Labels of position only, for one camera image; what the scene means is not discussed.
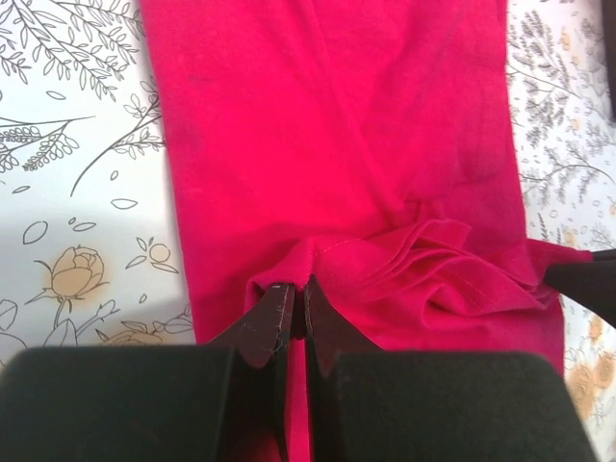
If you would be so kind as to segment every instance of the floral pattern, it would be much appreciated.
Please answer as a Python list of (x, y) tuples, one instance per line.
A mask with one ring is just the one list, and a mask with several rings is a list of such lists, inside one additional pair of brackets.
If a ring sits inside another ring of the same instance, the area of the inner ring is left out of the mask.
[[(616, 248), (600, 0), (510, 0), (531, 237)], [(0, 1), (0, 370), (35, 346), (193, 342), (136, 0)], [(566, 383), (616, 460), (616, 331), (565, 302)]]

